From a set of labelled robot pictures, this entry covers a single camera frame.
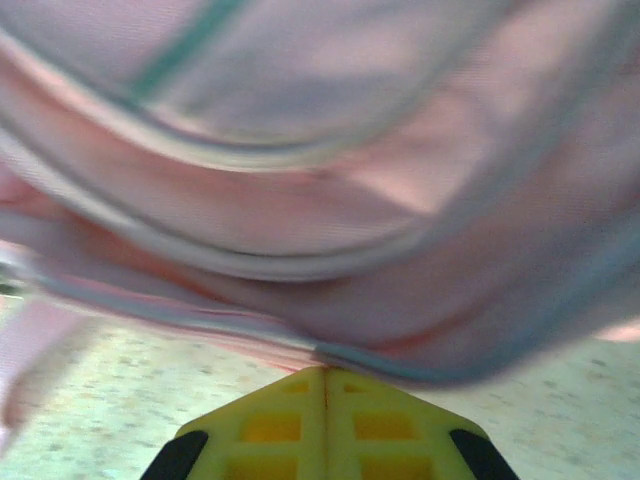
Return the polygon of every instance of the pink fabric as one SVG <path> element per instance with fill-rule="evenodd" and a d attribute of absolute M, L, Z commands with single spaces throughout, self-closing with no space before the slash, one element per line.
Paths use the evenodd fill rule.
<path fill-rule="evenodd" d="M 617 343 L 637 343 L 640 342 L 640 319 L 629 322 L 625 325 L 603 330 L 597 338 Z"/>
<path fill-rule="evenodd" d="M 11 433 L 4 415 L 13 385 L 41 355 L 81 322 L 78 314 L 36 299 L 0 328 L 0 454 Z"/>

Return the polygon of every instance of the backpack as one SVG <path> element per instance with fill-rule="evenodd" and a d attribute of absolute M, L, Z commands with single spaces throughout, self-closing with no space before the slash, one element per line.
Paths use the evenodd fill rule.
<path fill-rule="evenodd" d="M 639 35 L 637 0 L 1 3 L 0 390 L 86 312 L 422 386 L 633 320 Z"/>

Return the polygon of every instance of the floor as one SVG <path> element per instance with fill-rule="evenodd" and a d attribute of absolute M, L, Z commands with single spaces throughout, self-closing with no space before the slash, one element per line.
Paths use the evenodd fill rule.
<path fill-rule="evenodd" d="M 521 480 L 640 471 L 640 343 L 589 340 L 508 378 L 421 398 L 480 424 Z M 3 480 L 137 479 L 180 425 L 286 373 L 93 319 L 22 381 Z"/>

